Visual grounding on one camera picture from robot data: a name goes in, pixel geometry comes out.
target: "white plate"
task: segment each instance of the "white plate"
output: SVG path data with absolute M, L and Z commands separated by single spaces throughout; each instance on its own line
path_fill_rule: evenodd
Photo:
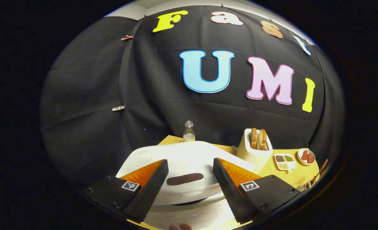
M 298 161 L 299 161 L 300 163 L 302 163 L 302 164 L 305 165 L 305 166 L 309 166 L 309 165 L 311 165 L 312 163 L 307 163 L 308 160 L 303 160 L 303 159 L 301 159 L 301 157 L 303 156 L 303 153 L 304 153 L 305 150 L 307 150 L 308 153 L 312 153 L 312 154 L 313 154 L 313 156 L 314 156 L 314 161 L 315 161 L 315 154 L 314 154 L 311 150 L 309 150 L 309 149 L 307 149 L 307 148 L 303 148 L 303 149 L 298 150 L 298 154 L 297 154 L 298 157 L 297 157 L 297 158 L 298 158 Z

